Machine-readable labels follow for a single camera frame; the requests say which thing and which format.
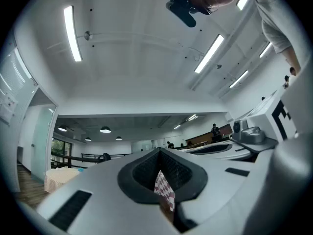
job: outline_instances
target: white table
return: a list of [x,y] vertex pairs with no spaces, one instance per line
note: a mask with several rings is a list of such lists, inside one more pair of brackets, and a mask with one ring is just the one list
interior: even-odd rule
[[45,173],[45,191],[54,192],[78,174],[79,171],[77,169],[66,167],[47,171]]

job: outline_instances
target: sleeve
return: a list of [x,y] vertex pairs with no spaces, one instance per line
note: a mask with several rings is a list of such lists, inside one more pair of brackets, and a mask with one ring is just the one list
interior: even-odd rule
[[273,44],[276,53],[281,53],[291,46],[288,38],[280,30],[273,28],[264,20],[262,20],[262,29],[266,38]]

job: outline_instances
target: window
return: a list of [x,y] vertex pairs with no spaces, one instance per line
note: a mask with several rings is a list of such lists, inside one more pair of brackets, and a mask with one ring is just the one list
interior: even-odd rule
[[[66,156],[72,155],[72,144],[68,142],[64,142],[58,139],[52,139],[51,144],[51,152],[59,153]],[[68,160],[67,158],[61,158],[55,155],[51,155],[51,167],[64,167],[67,166],[71,167],[71,159]]]

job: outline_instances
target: wooden floor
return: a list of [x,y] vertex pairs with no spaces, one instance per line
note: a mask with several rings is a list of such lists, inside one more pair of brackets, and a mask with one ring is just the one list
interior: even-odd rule
[[35,209],[49,193],[43,184],[32,180],[30,172],[21,165],[18,165],[18,177],[21,192],[15,193],[15,197]]

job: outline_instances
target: person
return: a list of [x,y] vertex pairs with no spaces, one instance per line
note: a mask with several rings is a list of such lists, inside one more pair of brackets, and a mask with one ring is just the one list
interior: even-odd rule
[[[211,15],[220,6],[232,1],[170,0],[166,6],[187,25],[190,21],[194,21],[189,26],[193,27],[196,22],[189,13],[201,12]],[[301,67],[313,61],[312,44],[302,23],[284,0],[255,0],[255,3],[262,18],[264,35],[274,46],[275,52],[283,54],[298,74]]]
[[285,76],[285,83],[283,86],[285,89],[287,89],[289,87],[289,77],[287,75]]
[[173,143],[170,143],[169,141],[167,141],[167,144],[168,144],[168,148],[174,149],[174,144]]
[[289,76],[288,79],[288,85],[290,86],[295,80],[296,73],[294,67],[290,67],[289,71],[291,75]]
[[214,137],[221,134],[221,131],[220,131],[219,127],[216,126],[216,124],[213,124],[213,128],[211,131],[212,131]]

